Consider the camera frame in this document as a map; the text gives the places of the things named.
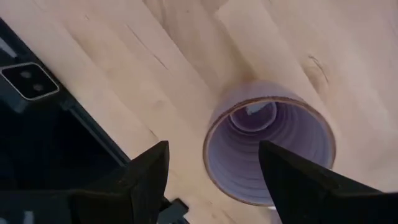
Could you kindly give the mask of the purple ribbed mug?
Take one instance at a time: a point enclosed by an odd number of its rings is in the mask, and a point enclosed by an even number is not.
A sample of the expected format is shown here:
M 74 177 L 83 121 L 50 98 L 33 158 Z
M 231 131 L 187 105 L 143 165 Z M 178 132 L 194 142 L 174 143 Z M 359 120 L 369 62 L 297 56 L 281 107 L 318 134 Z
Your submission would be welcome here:
M 227 91 L 215 107 L 203 143 L 205 169 L 224 194 L 273 206 L 258 155 L 265 140 L 329 169 L 336 157 L 330 125 L 303 98 L 276 83 L 244 83 Z

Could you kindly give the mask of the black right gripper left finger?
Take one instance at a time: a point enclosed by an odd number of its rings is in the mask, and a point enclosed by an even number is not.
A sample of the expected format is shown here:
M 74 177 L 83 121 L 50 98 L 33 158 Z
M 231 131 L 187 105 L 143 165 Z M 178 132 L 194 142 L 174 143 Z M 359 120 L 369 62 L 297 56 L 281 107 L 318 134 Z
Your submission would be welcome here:
M 169 173 L 169 142 L 160 141 L 70 197 L 73 224 L 156 224 Z

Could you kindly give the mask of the square metal-edged black bracket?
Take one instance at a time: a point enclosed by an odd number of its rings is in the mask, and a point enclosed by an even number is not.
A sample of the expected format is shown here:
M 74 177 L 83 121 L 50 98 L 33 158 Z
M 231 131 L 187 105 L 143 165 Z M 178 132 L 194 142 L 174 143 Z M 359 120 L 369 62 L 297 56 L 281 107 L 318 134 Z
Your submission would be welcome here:
M 60 91 L 55 80 L 33 62 L 1 67 L 0 77 L 28 101 L 39 100 Z

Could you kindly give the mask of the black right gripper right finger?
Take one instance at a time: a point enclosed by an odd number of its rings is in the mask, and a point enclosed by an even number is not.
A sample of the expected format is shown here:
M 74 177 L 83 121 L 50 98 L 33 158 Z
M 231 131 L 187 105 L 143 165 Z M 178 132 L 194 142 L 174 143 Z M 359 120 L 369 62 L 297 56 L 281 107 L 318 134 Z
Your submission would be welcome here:
M 398 224 L 398 192 L 381 192 L 270 141 L 259 143 L 259 162 L 282 224 Z

